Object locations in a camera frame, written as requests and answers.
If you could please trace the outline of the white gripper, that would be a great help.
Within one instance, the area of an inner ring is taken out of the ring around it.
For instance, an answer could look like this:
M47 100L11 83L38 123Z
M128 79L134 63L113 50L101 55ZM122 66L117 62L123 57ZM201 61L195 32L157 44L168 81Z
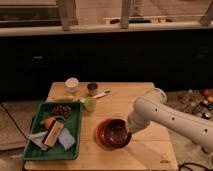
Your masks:
M150 124L150 121L145 117L139 115L135 111L132 111L126 121L126 127L129 132L135 134L143 129L146 129Z

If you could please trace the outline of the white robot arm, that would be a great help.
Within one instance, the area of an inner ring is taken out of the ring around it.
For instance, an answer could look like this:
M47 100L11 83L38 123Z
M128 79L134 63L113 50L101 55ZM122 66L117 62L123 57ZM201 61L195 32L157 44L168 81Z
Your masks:
M133 110L127 117L127 129L137 133L153 121L213 152L213 122L172 109L166 103L163 90L153 88L147 91L134 101Z

